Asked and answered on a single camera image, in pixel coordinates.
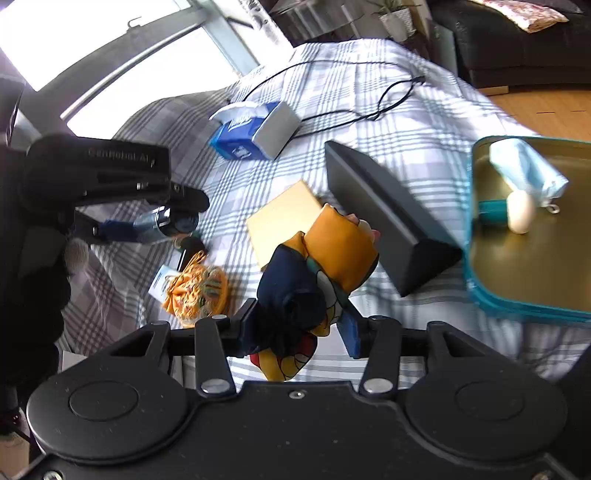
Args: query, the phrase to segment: plant pot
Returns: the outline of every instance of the plant pot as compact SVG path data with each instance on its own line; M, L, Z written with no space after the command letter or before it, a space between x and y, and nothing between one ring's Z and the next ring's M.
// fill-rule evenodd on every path
M417 31L413 25L413 18L411 16L410 10L408 8L403 8L402 10L396 10L394 14L404 22L404 26L407 28L408 36L414 35Z
M408 38L406 25L396 12L381 15L379 19L394 41L403 42Z

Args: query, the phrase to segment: plaid bedspread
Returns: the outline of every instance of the plaid bedspread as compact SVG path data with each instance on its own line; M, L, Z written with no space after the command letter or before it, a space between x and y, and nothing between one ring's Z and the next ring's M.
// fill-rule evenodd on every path
M425 75L427 81L379 120L292 140L277 161L223 160L207 145L216 128L207 119L230 101L242 100L255 85L286 64L259 67L225 90L158 100L137 112L117 134L121 139L166 145L171 152L173 179L202 188L209 195L211 206L200 218L199 231L210 249L208 263L228 273L229 313L247 297L256 296L261 278L246 218L300 179L314 194L335 203L324 167L327 140L365 152L390 169L462 244L468 202L466 166L472 144L487 135L532 134L447 70L391 41L308 44L295 49L289 64L318 59L396 65L305 64L266 82L249 100L285 100L301 117L335 109L370 113L383 91L396 80ZM407 89L408 84L394 87L384 106L395 102ZM302 131L318 130L350 116L324 116L307 122ZM129 202L88 211L99 219L132 219L148 209L145 203ZM155 273L160 265L171 261L172 254L170 243L93 247L86 275L76 278L72 302L65 312L65 337L72 350L90 354L158 318L178 327L148 296ZM405 298L397 294L378 266L353 292L352 301L364 315L391 316L405 327L422 329L431 320L448 322L547 378L565 373L591 342L591 330L522 325L485 315L467 297L461 265ZM186 359L187 369L194 368L192 362ZM237 385L246 379L263 378L248 359L230 362ZM364 361L346 355L338 333L333 332L319 339L317 353L295 380L349 379L356 384L364 366ZM403 359L400 385L410 386L422 370L420 359Z

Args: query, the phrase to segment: round black disk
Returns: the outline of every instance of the round black disk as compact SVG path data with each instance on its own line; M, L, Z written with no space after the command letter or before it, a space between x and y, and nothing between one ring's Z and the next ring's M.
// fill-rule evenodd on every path
M420 379L405 405L432 444L473 460L509 460L545 448L562 430L562 393L519 366L454 359Z
M184 388L142 358L91 357L40 386L27 405L46 452L80 463L141 455L187 410Z

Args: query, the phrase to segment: window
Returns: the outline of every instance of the window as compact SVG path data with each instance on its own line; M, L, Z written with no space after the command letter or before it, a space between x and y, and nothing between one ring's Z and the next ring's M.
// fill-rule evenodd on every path
M188 8L187 0L14 0L0 12L0 48L37 91L97 48Z
M67 125L81 137L111 138L131 115L154 100L217 90L238 78L207 32L199 28L127 71Z

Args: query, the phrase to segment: black sofa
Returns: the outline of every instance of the black sofa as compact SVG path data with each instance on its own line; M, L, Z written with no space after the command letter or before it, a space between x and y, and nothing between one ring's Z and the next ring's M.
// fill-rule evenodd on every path
M430 0L433 20L455 37L459 74L477 88L591 83L591 0L562 11L569 22L526 33L469 0Z

